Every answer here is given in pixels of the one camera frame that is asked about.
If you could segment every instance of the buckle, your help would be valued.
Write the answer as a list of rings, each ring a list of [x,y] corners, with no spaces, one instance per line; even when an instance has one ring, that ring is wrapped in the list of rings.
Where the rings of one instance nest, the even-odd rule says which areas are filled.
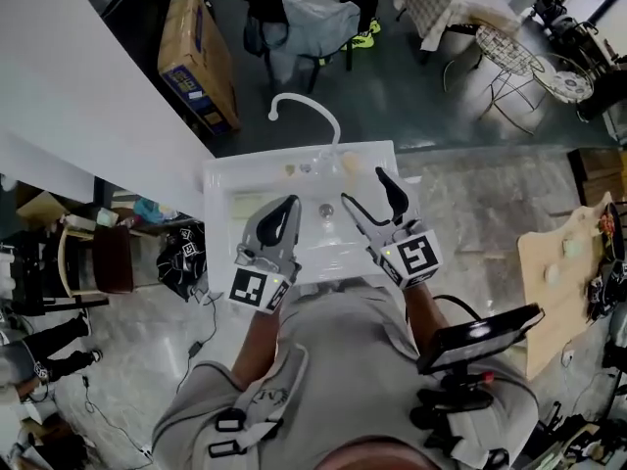
[[[278,429],[283,426],[283,418],[278,419],[277,421],[266,420],[266,422],[274,423],[272,429],[262,437],[262,441],[271,441],[276,437],[278,433]]]
[[[221,412],[216,417],[216,430],[219,432],[241,432],[244,430],[246,413],[233,407]]]
[[[211,444],[209,445],[208,450],[211,458],[222,458],[224,456],[233,456],[235,454],[246,454],[246,448],[240,447],[234,439],[223,443]]]

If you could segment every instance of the black bag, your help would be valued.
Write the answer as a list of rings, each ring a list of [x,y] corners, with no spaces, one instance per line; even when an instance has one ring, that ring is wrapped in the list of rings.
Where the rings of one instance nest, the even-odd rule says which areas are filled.
[[[246,26],[244,26],[244,49],[257,57],[266,50],[262,22],[253,17],[250,11],[246,18]]]
[[[276,49],[283,45],[287,42],[288,24],[281,24],[285,26],[285,36],[281,37],[276,43],[268,44],[265,41],[264,22],[253,16],[249,10],[248,16],[246,17],[246,26],[244,26],[244,49],[254,56],[259,57],[266,51]]]
[[[159,280],[187,302],[207,271],[205,225],[196,223],[178,228],[168,235],[166,244],[157,258]]]

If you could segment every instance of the grey shirt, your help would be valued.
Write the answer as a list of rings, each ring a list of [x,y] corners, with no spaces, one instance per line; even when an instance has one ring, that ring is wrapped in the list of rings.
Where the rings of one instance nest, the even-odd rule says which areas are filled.
[[[391,301],[372,290],[331,294],[296,302],[281,318],[281,338],[305,347],[309,362],[283,415],[283,426],[274,439],[259,445],[262,469],[313,470],[333,450],[365,439],[393,439],[443,468],[453,468],[441,452],[424,447],[429,434],[410,422],[416,392],[435,388],[439,380],[417,374],[417,352]],[[477,363],[472,372],[486,369],[525,383],[513,368],[493,357]],[[247,420],[264,420],[285,402],[285,387],[293,375],[293,369],[283,367],[268,379],[248,408]],[[199,364],[155,429],[153,451],[161,468],[192,469],[194,441],[211,422],[205,414],[232,406],[241,394],[223,366]],[[513,435],[507,447],[514,453],[518,439],[526,440],[535,426],[537,405],[508,383],[495,385],[493,395],[500,400],[501,422],[515,423],[522,434]]]

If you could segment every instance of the white wall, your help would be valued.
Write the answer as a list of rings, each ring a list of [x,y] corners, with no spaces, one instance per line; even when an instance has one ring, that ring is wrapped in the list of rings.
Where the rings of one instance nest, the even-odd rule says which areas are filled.
[[[87,0],[0,0],[0,78],[5,130],[202,218],[201,163],[212,154]]]
[[[84,204],[93,200],[93,175],[32,146],[1,126],[0,172]]]
[[[619,55],[627,55],[627,0],[616,0],[599,19],[597,28]]]

